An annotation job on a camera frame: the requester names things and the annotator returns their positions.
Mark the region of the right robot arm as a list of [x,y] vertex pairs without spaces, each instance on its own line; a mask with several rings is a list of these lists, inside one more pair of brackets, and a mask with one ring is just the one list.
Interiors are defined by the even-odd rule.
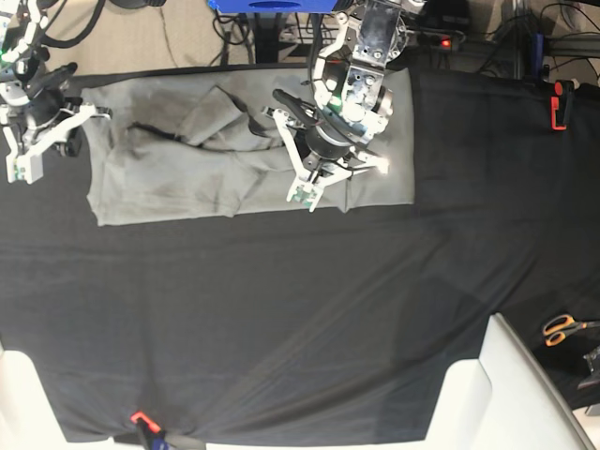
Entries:
[[1,3],[1,132],[8,145],[9,183],[35,183],[43,176],[43,155],[54,150],[63,157],[79,155],[78,131],[93,118],[111,119],[112,111],[66,94],[78,69],[74,62],[54,70],[43,68],[50,48],[67,49],[86,38],[105,6],[97,2],[89,23],[74,38],[57,40],[48,31],[66,2],[53,16],[54,1]]

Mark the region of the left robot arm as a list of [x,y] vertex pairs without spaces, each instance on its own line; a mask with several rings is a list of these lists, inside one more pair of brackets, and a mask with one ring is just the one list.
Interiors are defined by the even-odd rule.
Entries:
[[362,173],[388,173],[387,158],[368,145],[393,114],[383,80],[409,40],[404,12],[399,1],[360,1],[337,12],[336,38],[311,45],[312,100],[274,90],[280,106],[263,113],[274,120],[295,173],[287,202],[314,211],[327,188]]

